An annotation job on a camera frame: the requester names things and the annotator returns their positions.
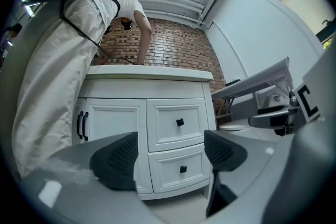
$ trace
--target lower drawer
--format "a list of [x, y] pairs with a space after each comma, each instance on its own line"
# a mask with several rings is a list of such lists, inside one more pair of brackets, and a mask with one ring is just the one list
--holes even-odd
[[210, 162], [204, 144], [149, 153], [154, 193], [191, 186], [210, 177]]

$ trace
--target cabinet handle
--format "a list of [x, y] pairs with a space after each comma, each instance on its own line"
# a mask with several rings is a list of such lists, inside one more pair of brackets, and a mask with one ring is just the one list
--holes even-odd
[[85, 136], [85, 118], [89, 116], [89, 112], [85, 112], [85, 115], [83, 116], [83, 122], [82, 122], [82, 132], [83, 132], [83, 137], [85, 141], [88, 141], [89, 138]]
[[181, 166], [180, 167], [180, 173], [185, 173], [187, 171], [187, 167], [186, 166]]
[[180, 118], [180, 119], [176, 120], [176, 123], [177, 123], [178, 127], [182, 126], [184, 124], [183, 118]]
[[79, 115], [77, 116], [77, 135], [79, 136], [80, 139], [83, 139], [83, 136], [81, 134], [79, 134], [79, 122], [80, 122], [80, 117], [83, 116], [83, 111], [81, 111], [79, 113]]

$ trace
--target white pants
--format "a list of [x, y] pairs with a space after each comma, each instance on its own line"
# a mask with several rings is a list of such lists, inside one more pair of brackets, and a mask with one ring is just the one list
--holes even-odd
[[[66, 17], [98, 43], [106, 27], [96, 4], [93, 0], [72, 1]], [[33, 19], [43, 17], [42, 12]], [[74, 106], [96, 51], [91, 41], [59, 17], [38, 41], [24, 74], [13, 124], [12, 148], [21, 176], [71, 145]]]

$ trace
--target person's arm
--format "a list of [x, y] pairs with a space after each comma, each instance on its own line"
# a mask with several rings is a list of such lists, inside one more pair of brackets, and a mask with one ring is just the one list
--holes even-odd
[[139, 53], [136, 64], [143, 65], [143, 62], [147, 54], [149, 41], [151, 40], [152, 36], [152, 28], [148, 19], [138, 10], [134, 12], [134, 19], [141, 32]]

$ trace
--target white floor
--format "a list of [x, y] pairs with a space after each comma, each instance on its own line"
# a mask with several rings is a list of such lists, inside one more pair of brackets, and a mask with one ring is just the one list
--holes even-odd
[[149, 209], [168, 224], [192, 224], [205, 219], [208, 200], [202, 189], [176, 197], [147, 200]]

